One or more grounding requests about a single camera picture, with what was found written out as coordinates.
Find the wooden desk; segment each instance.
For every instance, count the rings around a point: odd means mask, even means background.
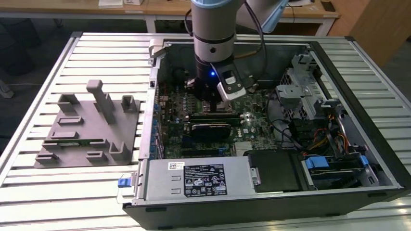
[[[145,11],[147,14],[146,20],[153,21],[153,25],[155,20],[183,20],[190,4],[187,0],[149,0]],[[339,17],[341,14],[338,12],[327,12],[321,0],[317,0],[311,5],[294,7],[294,13],[293,8],[287,7],[281,22],[321,24],[315,35],[327,36],[334,21]]]
[[[149,33],[155,33],[157,20],[183,20],[190,1],[146,0],[141,6],[99,9],[99,0],[0,0],[2,17],[58,19],[142,19]],[[287,7],[282,23],[321,24],[318,36],[326,36],[341,14],[327,12],[317,0],[314,4],[293,9]]]

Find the blue latch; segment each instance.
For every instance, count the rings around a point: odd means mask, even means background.
[[[362,162],[362,164],[365,165],[365,166],[367,166],[370,163],[369,163],[369,159],[367,159],[367,157],[365,156],[365,155],[362,155],[361,157],[359,157],[359,159],[361,159],[361,162]]]
[[[306,165],[309,169],[315,168],[315,167],[330,167],[327,159],[323,156],[310,157],[306,160]]]
[[[118,187],[119,188],[131,188],[131,178],[121,178]]]

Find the warning symbol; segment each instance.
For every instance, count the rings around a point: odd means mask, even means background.
[[[193,186],[193,179],[186,179],[186,186]]]

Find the white label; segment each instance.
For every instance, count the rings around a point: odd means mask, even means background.
[[[125,11],[126,13],[143,13],[143,11]]]
[[[185,162],[169,162],[169,170],[183,170]]]

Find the black cable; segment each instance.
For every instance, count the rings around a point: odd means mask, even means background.
[[[191,9],[187,11],[186,16],[185,16],[185,26],[186,26],[187,33],[190,34],[190,36],[193,36],[193,30],[189,29],[189,25],[187,25],[187,18],[189,18],[190,13],[191,13]]]
[[[269,60],[267,60],[267,47],[266,47],[266,41],[265,41],[265,33],[263,33],[263,28],[262,28],[262,24],[259,23],[259,20],[258,20],[258,16],[254,12],[254,10],[251,9],[251,6],[249,4],[249,2],[245,2],[245,5],[246,5],[246,8],[247,8],[247,11],[250,13],[250,16],[251,16],[251,19],[253,19],[253,22],[257,26],[257,30],[258,30],[258,34],[259,34],[259,37],[261,37],[261,48],[258,49],[258,52],[261,50],[263,50],[263,68],[262,68],[262,73],[259,74],[259,76],[255,78],[255,81],[258,81],[261,79],[261,77],[265,75],[266,73],[266,69],[267,69],[267,65],[269,65]]]
[[[291,7],[293,10],[293,23],[295,23],[295,13],[294,13],[294,6],[290,5],[290,3],[287,3],[287,5]]]

